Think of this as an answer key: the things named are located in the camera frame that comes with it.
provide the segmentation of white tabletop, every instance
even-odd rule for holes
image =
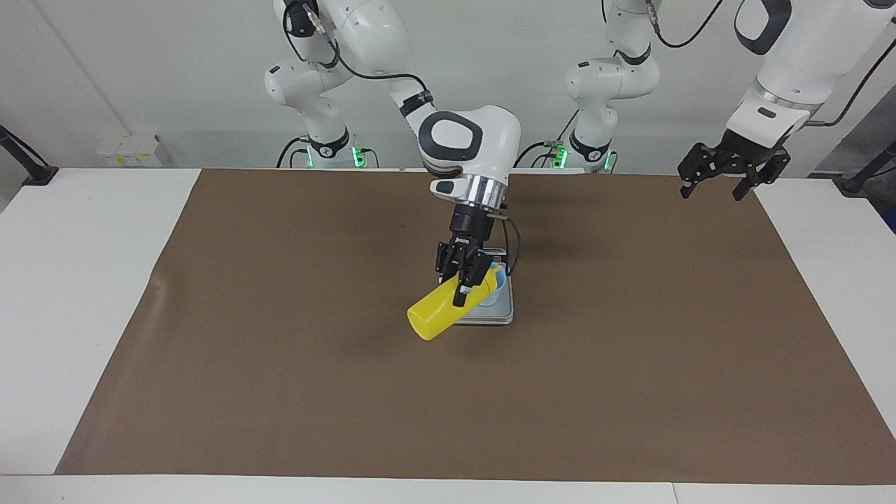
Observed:
[[[55,470],[198,174],[64,169],[0,213],[0,474]],[[828,181],[757,195],[896,431],[896,237]],[[0,502],[896,502],[896,487],[671,483],[25,475],[0,477]]]

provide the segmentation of yellow cup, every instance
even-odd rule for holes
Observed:
[[[501,266],[492,265],[481,285],[473,287],[467,294],[467,302],[463,307],[453,305],[454,292],[457,290],[458,277],[442,282],[425,298],[408,308],[408,321],[414,331],[424,340],[430,341],[445,329],[451,327],[463,316],[470,313],[485,298],[498,288],[497,272]]]

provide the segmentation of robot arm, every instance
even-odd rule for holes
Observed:
[[[659,7],[660,1],[654,1]],[[614,0],[607,13],[612,57],[590,59],[566,74],[566,89],[579,104],[578,122],[565,140],[573,166],[598,166],[616,130],[611,100],[650,94],[659,83],[659,65],[650,55],[653,27],[644,0]]]
[[[790,161],[784,142],[831,97],[895,13],[896,0],[744,0],[737,38],[764,56],[762,68],[719,145],[697,143],[679,164],[682,196],[723,173],[745,175],[737,200],[774,182]]]
[[[297,56],[303,56],[301,60],[282,61],[266,72],[265,90],[280,105],[302,116],[308,131],[309,156],[316,167],[354,166],[352,136],[339,105],[321,96],[345,83],[351,74],[332,63],[332,51],[319,37],[313,37],[314,27],[299,3],[274,0],[273,6],[289,44]]]
[[[494,225],[491,215],[501,209],[519,149],[520,121],[493,105],[457,112],[436,109],[429,89],[413,75],[408,34],[391,0],[318,3],[317,10],[315,5],[302,5],[311,11],[308,18],[320,34],[315,38],[337,48],[328,33],[334,30],[340,37],[340,55],[353,55],[367,73],[350,71],[383,83],[417,136],[426,169],[441,178],[430,190],[455,203],[452,238],[439,244],[436,271],[443,280],[459,276],[453,304],[463,306],[492,264],[485,243]]]

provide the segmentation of brown table mat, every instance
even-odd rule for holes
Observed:
[[[405,309],[452,210],[428,181],[203,171],[56,472],[896,483],[734,182],[514,176],[516,320],[425,343]]]

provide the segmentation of cable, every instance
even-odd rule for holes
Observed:
[[[874,175],[872,175],[871,177],[868,177],[868,178],[880,177],[881,175],[886,175],[887,173],[890,173],[891,171],[893,171],[893,170],[895,170],[895,169],[896,169],[896,166],[894,166],[894,167],[892,167],[892,168],[885,169],[884,171],[879,171],[879,172],[875,173]]]
[[[506,254],[507,259],[507,269],[510,270],[510,235],[507,233],[507,221],[504,219],[501,220],[501,229],[504,230],[504,253]]]
[[[891,170],[883,169],[890,161],[896,158],[896,141],[887,145],[883,152],[877,154],[864,168],[850,178],[842,178],[838,184],[840,188],[848,193],[858,193],[862,190],[862,186],[872,177],[880,177]]]
[[[361,152],[372,152],[374,154],[374,159],[376,160],[376,167],[380,167],[380,156],[376,154],[376,151],[373,149],[361,149]]]
[[[295,7],[297,5],[301,6],[301,3],[299,3],[298,0],[295,0],[294,2],[291,2],[289,5],[287,5],[286,9],[283,11],[283,33],[286,35],[286,41],[289,42],[289,46],[292,48],[292,52],[296,53],[296,57],[298,57],[299,61],[301,61],[302,63],[308,63],[307,59],[303,58],[302,55],[298,54],[298,49],[296,49],[296,44],[293,43],[292,37],[289,36],[289,29],[287,29],[287,26],[286,26],[286,21],[289,19],[289,15],[294,10],[293,7]],[[336,48],[337,49],[339,48],[339,41],[336,41]],[[318,65],[326,68],[327,70],[330,70],[333,67],[335,67],[337,65],[337,63],[339,63],[339,62],[334,57],[330,61],[330,63],[324,63],[322,61],[314,61],[313,63],[317,63]]]
[[[513,162],[513,167],[517,168],[518,166],[520,166],[520,163],[522,162],[522,158],[526,157],[526,154],[532,152],[532,149],[538,149],[539,147],[547,147],[547,146],[545,145],[544,142],[535,142],[532,145],[530,145],[529,147],[526,147],[525,149],[523,149],[522,154],[520,154],[519,157],[516,158],[516,161]]]
[[[283,33],[286,35],[286,40],[289,42],[289,46],[292,48],[292,52],[296,53],[299,61],[302,63],[307,63],[308,60],[304,59],[302,55],[298,54],[298,49],[296,49],[296,45],[292,43],[292,37],[289,36],[289,28],[286,27],[286,21],[289,19],[290,11],[292,10],[293,5],[299,5],[298,1],[292,2],[286,6],[286,9],[283,10]]]
[[[647,1],[647,11],[648,11],[647,15],[650,18],[650,24],[653,25],[653,31],[656,32],[656,34],[657,34],[657,38],[667,48],[678,49],[678,48],[683,48],[684,46],[690,44],[700,35],[700,33],[703,31],[703,29],[706,28],[706,25],[710,23],[712,16],[716,15],[716,11],[719,10],[719,7],[722,6],[722,2],[724,2],[725,0],[719,0],[718,2],[716,2],[715,6],[712,7],[712,10],[710,11],[710,14],[708,16],[706,16],[705,20],[703,20],[703,23],[700,25],[700,28],[698,28],[697,31],[695,31],[694,34],[691,35],[691,37],[688,40],[685,40],[684,42],[682,42],[680,44],[673,44],[673,43],[669,42],[668,40],[666,40],[663,37],[663,34],[659,32],[659,18],[657,18],[657,9],[653,5],[652,0],[646,0],[646,1]]]
[[[516,271],[516,265],[520,262],[520,255],[522,255],[522,233],[520,233],[520,228],[517,227],[516,222],[514,222],[513,219],[507,217],[506,220],[510,223],[511,227],[513,227],[513,233],[516,235],[516,251],[515,254],[513,254],[513,264],[507,266],[507,276],[510,276]]]
[[[856,101],[858,94],[862,91],[862,88],[865,87],[868,79],[871,78],[871,75],[874,74],[874,71],[877,70],[877,67],[881,65],[884,59],[886,59],[886,57],[890,55],[890,52],[893,51],[894,46],[896,46],[896,39],[893,39],[893,41],[890,42],[890,45],[887,47],[887,49],[884,50],[883,54],[881,54],[881,56],[877,58],[877,61],[875,61],[874,64],[871,65],[868,73],[865,74],[865,77],[862,78],[862,82],[858,84],[858,87],[855,91],[853,91],[852,96],[849,98],[849,101],[847,101],[846,107],[843,108],[836,119],[832,120],[830,123],[826,123],[823,121],[808,121],[806,122],[806,126],[830,127],[839,124],[840,121],[846,116],[846,113],[849,112],[849,109],[852,107],[853,102]]]
[[[535,158],[535,160],[532,162],[532,166],[530,166],[530,168],[535,168],[535,163],[537,163],[538,160],[540,160],[541,158],[544,158],[544,159],[545,159],[545,162],[547,162],[547,160],[549,160],[549,159],[551,158],[551,154],[550,154],[550,153],[547,153],[547,154],[541,154],[540,156],[538,156],[537,158]],[[544,168],[544,167],[545,167],[545,163],[542,162],[542,163],[541,163],[541,168]]]
[[[339,48],[337,46],[335,46],[331,40],[327,40],[327,44],[330,44],[330,48],[332,48],[335,58],[340,63],[342,63],[342,66],[345,66],[345,69],[348,70],[352,75],[354,75],[356,77],[360,77],[362,79],[367,79],[368,81],[385,81],[385,80],[389,80],[389,79],[413,79],[413,80],[417,81],[418,84],[420,84],[420,86],[423,88],[423,91],[429,91],[429,88],[427,88],[427,86],[423,82],[423,80],[414,74],[386,74],[386,75],[361,74],[358,71],[356,71],[354,68],[349,66],[349,64],[346,63],[344,59],[342,59],[342,54],[339,51]]]
[[[47,167],[49,166],[49,163],[48,163],[46,160],[44,160],[44,158],[43,158],[40,154],[38,154],[37,151],[35,151],[34,149],[32,149],[31,146],[28,145],[27,142],[25,142],[24,140],[22,140],[21,138],[19,138],[18,136],[16,136],[15,133],[13,133],[12,131],[10,131],[10,130],[7,129],[7,130],[6,130],[6,134],[9,135],[9,137],[12,138],[17,144],[19,144],[19,146],[20,146],[22,149],[24,149],[24,150],[30,152],[31,155],[34,156],[35,158],[38,158],[38,161],[40,161],[41,163],[43,163],[44,166],[47,166]]]
[[[293,151],[293,153],[291,153],[291,154],[289,155],[289,167],[290,167],[290,168],[293,168],[293,166],[292,166],[292,159],[293,159],[294,157],[296,157],[296,154],[298,154],[298,153],[300,153],[300,152],[302,152],[303,154],[308,154],[308,150],[307,150],[307,149],[298,149],[298,150]]]
[[[580,109],[576,109],[575,112],[573,112],[573,116],[569,118],[569,121],[566,122],[566,126],[564,126],[563,131],[561,131],[560,135],[557,136],[558,142],[563,140],[563,135],[566,135],[566,130],[569,129],[569,126],[571,126],[573,124],[573,121],[579,115],[580,111],[581,111]]]
[[[280,165],[283,164],[283,159],[286,158],[286,153],[289,151],[289,147],[292,147],[296,144],[296,142],[302,142],[305,139],[304,136],[297,136],[289,141],[286,144],[286,147],[283,147],[283,152],[280,153],[280,157],[277,159],[277,168],[280,168]]]

